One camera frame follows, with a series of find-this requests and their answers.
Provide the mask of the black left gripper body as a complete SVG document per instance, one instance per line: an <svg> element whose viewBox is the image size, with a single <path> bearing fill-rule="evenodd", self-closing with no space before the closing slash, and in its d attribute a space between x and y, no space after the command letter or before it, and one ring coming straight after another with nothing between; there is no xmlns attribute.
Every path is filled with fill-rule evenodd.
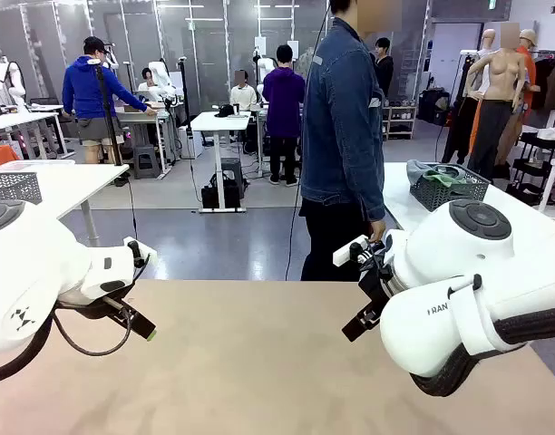
<svg viewBox="0 0 555 435"><path fill-rule="evenodd" d="M56 309L74 310L88 319L101 319L103 317L123 318L122 303L108 296L96 299L88 305L69 304L56 301L54 307Z"/></svg>

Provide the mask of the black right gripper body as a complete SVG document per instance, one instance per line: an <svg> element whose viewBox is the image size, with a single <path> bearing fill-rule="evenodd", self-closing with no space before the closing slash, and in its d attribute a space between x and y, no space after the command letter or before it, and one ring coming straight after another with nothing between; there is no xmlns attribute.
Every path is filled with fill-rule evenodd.
<svg viewBox="0 0 555 435"><path fill-rule="evenodd" d="M385 266L381 255L368 259L360 269L362 275L358 282L370 302L361 310L357 318L362 324L378 324L379 318L392 293L388 282L393 277L390 266Z"/></svg>

